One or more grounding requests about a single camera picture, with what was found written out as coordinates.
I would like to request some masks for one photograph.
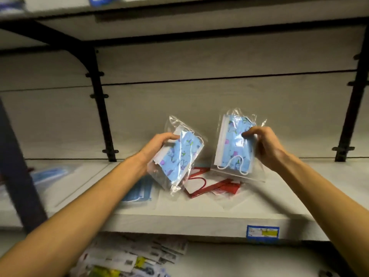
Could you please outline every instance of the blue face mask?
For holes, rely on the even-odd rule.
[[[247,175],[251,170],[255,138],[244,139],[241,134],[255,126],[247,117],[224,115],[219,133],[214,164],[218,169],[229,168]]]
[[[154,157],[154,161],[160,165],[172,184],[182,180],[204,147],[200,137],[184,128],[180,133],[174,132],[174,134],[180,135],[180,139],[172,144],[166,144]]]

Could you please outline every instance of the forearm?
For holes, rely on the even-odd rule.
[[[1,275],[62,276],[144,173],[144,167],[137,155],[119,164],[13,247],[0,260]]]
[[[298,158],[278,171],[358,276],[369,276],[369,211]]]

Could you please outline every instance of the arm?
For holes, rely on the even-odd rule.
[[[277,172],[358,276],[369,276],[369,211],[300,159],[287,153],[269,127],[252,127],[259,159]]]
[[[178,136],[156,135],[139,153],[17,243],[0,259],[0,275],[58,277],[67,273],[168,139]]]

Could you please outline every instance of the blue patterned mask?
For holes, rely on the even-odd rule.
[[[255,138],[244,139],[241,134],[255,126],[247,117],[224,115],[219,133],[214,165],[218,169],[229,168],[242,175],[251,172]]]
[[[164,145],[153,159],[172,185],[182,180],[204,147],[203,140],[184,127],[178,127],[174,134],[180,135],[180,139]]]

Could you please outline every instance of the mask ear loop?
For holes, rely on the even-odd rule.
[[[227,168],[227,167],[231,164],[231,161],[232,161],[233,159],[237,158],[237,157],[241,158],[241,165],[239,166],[239,170],[238,170],[238,171],[239,171],[242,175],[247,175],[249,172],[243,173],[243,172],[241,171],[242,165],[244,164],[244,159],[243,159],[240,155],[235,155],[234,157],[232,157],[232,158],[228,161],[228,164],[227,164],[225,167],[221,168],[221,167],[219,167],[219,165],[217,165],[217,168],[218,168],[219,170],[224,170],[225,168]]]

